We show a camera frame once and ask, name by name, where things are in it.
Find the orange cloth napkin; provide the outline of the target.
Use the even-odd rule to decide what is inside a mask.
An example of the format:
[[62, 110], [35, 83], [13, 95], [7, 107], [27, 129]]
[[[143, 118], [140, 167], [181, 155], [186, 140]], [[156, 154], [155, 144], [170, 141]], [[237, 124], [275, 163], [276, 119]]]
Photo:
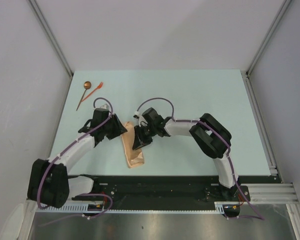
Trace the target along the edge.
[[123, 126], [127, 130], [127, 132], [121, 135], [127, 166], [130, 169], [140, 167], [145, 163], [145, 158], [141, 149], [133, 150], [135, 140], [134, 124], [128, 121], [124, 123]]

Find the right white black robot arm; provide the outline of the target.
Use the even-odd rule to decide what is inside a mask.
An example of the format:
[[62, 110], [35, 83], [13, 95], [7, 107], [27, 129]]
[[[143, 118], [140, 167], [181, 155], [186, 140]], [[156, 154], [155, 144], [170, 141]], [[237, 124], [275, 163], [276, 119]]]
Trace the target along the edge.
[[232, 135], [211, 114], [205, 113], [199, 119], [163, 118], [151, 107], [142, 114], [136, 111], [133, 117], [138, 120], [134, 127], [133, 150], [150, 145], [155, 136], [192, 137], [203, 153], [213, 159], [221, 196], [227, 201], [238, 196], [239, 176], [230, 159]]

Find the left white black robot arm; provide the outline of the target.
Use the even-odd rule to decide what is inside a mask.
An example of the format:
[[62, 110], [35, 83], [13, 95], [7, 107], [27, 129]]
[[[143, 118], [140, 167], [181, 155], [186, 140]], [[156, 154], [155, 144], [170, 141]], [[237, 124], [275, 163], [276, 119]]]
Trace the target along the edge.
[[116, 114], [96, 108], [91, 119], [78, 130], [75, 140], [55, 157], [37, 159], [31, 169], [27, 197], [36, 201], [38, 208], [61, 208], [67, 200], [85, 195], [90, 200], [100, 196], [101, 188], [88, 176], [69, 178], [69, 171], [81, 158], [93, 150], [104, 138], [112, 140], [127, 129]]

